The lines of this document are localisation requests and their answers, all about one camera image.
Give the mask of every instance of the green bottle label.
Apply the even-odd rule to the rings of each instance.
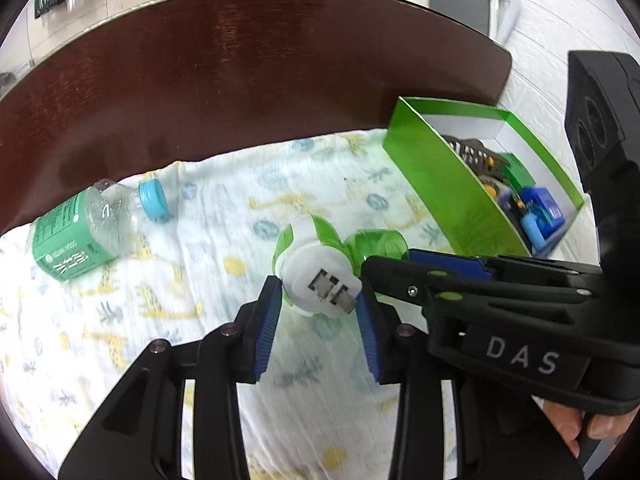
[[[33,257],[42,270],[61,282],[114,258],[91,234],[87,193],[87,189],[81,191],[35,221]]]

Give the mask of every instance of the green box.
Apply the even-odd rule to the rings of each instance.
[[[530,253],[482,183],[440,134],[479,139],[489,150],[514,153],[536,185],[550,191],[566,224],[536,256],[548,254],[584,198],[546,147],[507,110],[442,99],[398,99],[383,147],[456,254],[465,256]]]

